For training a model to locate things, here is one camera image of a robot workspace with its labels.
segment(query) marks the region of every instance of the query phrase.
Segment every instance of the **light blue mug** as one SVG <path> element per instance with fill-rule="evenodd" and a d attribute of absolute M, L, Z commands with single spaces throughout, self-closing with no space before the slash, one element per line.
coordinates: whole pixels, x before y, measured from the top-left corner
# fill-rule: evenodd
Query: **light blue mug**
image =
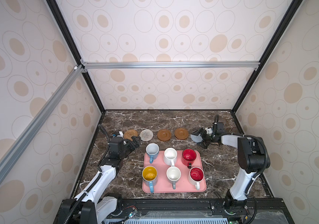
<path fill-rule="evenodd" d="M 149 163 L 153 163 L 153 160 L 155 160 L 160 153 L 160 148 L 156 143 L 150 143 L 146 147 L 146 153 L 149 157 Z"/>
<path fill-rule="evenodd" d="M 154 192 L 153 186 L 157 183 L 157 170 L 153 166 L 146 166 L 142 171 L 142 178 L 144 184 L 149 186 L 151 193 Z"/>

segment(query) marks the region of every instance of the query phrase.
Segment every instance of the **silver metal bar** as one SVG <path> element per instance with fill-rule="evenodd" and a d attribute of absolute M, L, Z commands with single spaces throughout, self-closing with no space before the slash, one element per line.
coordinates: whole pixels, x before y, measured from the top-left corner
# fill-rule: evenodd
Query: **silver metal bar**
<path fill-rule="evenodd" d="M 77 65 L 77 69 L 72 70 L 71 74 L 67 76 L 32 122 L 23 131 L 22 135 L 14 142 L 9 152 L 0 162 L 0 185 L 82 71 L 84 71 L 84 69 L 81 65 Z"/>
<path fill-rule="evenodd" d="M 239 68 L 259 66 L 259 61 L 203 62 L 85 62 L 85 69 Z"/>

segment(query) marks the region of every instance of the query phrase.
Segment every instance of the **red mug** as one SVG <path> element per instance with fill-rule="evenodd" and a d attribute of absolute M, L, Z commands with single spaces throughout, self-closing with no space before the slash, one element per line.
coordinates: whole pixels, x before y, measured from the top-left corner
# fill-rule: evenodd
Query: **red mug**
<path fill-rule="evenodd" d="M 186 165 L 189 169 L 192 168 L 194 160 L 196 160 L 197 154 L 192 149 L 186 149 L 182 152 L 182 163 Z"/>

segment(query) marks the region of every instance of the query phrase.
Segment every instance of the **brown wooden coaster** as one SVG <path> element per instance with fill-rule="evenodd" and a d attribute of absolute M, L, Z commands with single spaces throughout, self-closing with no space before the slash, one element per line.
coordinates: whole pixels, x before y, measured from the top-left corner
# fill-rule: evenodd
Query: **brown wooden coaster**
<path fill-rule="evenodd" d="M 157 137 L 161 141 L 168 141 L 171 139 L 171 132 L 168 129 L 161 129 L 157 132 Z"/>
<path fill-rule="evenodd" d="M 179 140 L 185 140 L 188 138 L 188 131 L 185 128 L 177 128 L 175 130 L 175 137 Z"/>
<path fill-rule="evenodd" d="M 136 130 L 130 129 L 123 134 L 123 138 L 129 139 L 132 141 L 132 136 L 138 136 L 138 132 Z"/>

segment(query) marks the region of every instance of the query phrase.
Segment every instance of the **blue mug handle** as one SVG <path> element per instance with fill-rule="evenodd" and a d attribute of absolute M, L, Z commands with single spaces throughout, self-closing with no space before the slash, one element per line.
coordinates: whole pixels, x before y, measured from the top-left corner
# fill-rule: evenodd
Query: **blue mug handle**
<path fill-rule="evenodd" d="M 149 190 L 151 191 L 151 193 L 153 193 L 153 183 L 152 183 L 152 181 L 149 182 Z"/>

